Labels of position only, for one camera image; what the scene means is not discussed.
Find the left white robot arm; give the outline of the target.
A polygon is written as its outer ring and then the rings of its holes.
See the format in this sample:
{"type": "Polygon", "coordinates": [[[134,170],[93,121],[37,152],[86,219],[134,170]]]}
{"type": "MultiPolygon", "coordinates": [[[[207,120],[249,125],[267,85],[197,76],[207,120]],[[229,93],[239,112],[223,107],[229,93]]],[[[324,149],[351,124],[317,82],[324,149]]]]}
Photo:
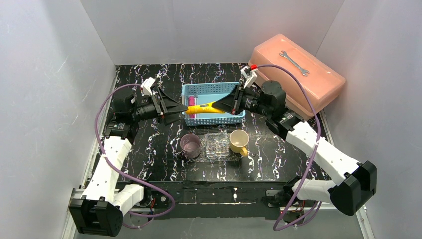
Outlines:
{"type": "Polygon", "coordinates": [[[107,98],[114,110],[104,138],[95,129],[101,151],[100,160],[91,181],[79,198],[72,198],[69,211],[76,230],[81,234],[115,237],[121,231],[126,214],[134,214],[132,208],[143,201],[145,188],[161,193],[169,199],[170,207],[161,213],[146,214],[153,219],[170,213],[175,199],[165,190],[124,173],[123,162],[134,145],[142,121],[157,119],[170,125],[184,118],[188,107],[166,95],[160,87],[138,97],[134,84],[116,88],[107,98]]]}

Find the yellow toothpaste tube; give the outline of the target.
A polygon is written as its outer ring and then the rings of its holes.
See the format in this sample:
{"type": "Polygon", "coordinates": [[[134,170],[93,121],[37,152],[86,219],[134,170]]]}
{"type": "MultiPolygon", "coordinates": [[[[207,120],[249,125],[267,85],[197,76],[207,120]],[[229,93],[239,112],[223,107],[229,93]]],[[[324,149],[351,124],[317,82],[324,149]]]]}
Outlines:
{"type": "Polygon", "coordinates": [[[212,106],[213,102],[209,102],[206,104],[199,104],[199,105],[193,105],[188,106],[188,109],[185,111],[187,114],[202,114],[202,113],[218,113],[223,114],[225,111],[215,108],[212,106]]]}

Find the pink toothpaste tube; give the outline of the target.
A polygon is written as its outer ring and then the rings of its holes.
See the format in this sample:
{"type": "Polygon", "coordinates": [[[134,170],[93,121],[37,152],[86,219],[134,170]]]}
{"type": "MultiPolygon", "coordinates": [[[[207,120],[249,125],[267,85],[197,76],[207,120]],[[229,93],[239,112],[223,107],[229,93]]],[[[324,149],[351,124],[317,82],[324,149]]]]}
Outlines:
{"type": "Polygon", "coordinates": [[[188,96],[188,106],[193,106],[196,104],[196,97],[195,96],[188,96]]]}

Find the purple mug black rim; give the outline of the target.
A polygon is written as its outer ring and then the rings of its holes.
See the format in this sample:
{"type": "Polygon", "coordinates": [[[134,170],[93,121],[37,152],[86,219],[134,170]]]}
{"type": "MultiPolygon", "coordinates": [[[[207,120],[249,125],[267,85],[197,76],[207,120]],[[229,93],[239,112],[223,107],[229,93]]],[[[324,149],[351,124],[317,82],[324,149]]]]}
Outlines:
{"type": "Polygon", "coordinates": [[[201,140],[195,134],[186,134],[181,138],[180,147],[185,158],[194,159],[200,155],[201,140]]]}

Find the yellow mug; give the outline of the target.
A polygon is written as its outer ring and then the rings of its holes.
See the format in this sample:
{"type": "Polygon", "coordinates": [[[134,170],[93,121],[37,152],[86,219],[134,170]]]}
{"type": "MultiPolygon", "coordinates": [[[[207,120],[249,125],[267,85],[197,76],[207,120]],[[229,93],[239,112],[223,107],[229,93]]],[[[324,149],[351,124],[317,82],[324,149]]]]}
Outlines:
{"type": "Polygon", "coordinates": [[[247,146],[249,143],[249,136],[247,132],[243,130],[235,130],[230,134],[230,150],[234,153],[238,153],[243,157],[248,155],[247,146]]]}

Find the blue plastic basket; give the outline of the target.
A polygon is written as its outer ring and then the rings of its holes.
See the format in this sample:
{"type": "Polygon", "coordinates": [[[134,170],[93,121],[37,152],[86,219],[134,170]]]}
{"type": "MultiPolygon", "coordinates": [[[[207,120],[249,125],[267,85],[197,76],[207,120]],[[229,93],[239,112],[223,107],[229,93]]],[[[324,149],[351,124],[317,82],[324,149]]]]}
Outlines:
{"type": "MultiPolygon", "coordinates": [[[[187,105],[190,96],[195,97],[196,104],[200,105],[217,101],[227,96],[238,84],[239,82],[185,84],[182,86],[182,103],[187,105]]],[[[246,111],[237,115],[230,113],[196,113],[194,118],[187,113],[184,113],[184,115],[184,122],[187,126],[239,124],[245,117],[246,111]]]]}

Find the clear glass tray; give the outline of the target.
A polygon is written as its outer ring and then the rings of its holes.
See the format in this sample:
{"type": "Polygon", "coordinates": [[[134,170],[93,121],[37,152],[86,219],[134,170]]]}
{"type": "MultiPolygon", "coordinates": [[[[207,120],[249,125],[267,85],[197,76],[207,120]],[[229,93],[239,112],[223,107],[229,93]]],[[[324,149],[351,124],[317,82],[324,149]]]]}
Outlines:
{"type": "Polygon", "coordinates": [[[243,157],[230,149],[227,132],[200,135],[200,141],[200,154],[194,162],[239,161],[243,157]]]}

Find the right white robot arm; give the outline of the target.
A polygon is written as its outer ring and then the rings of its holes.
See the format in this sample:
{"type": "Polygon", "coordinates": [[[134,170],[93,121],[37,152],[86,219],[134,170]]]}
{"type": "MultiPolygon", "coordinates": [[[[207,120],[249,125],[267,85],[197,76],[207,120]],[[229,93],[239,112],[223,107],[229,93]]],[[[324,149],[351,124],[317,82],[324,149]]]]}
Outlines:
{"type": "Polygon", "coordinates": [[[266,81],[259,93],[238,84],[212,106],[233,115],[246,110],[265,116],[271,132],[300,149],[330,177],[329,181],[290,181],[284,187],[285,192],[297,191],[295,199],[331,203],[342,213],[354,215],[376,193],[376,166],[342,153],[307,122],[290,113],[285,101],[286,92],[280,83],[266,81]]]}

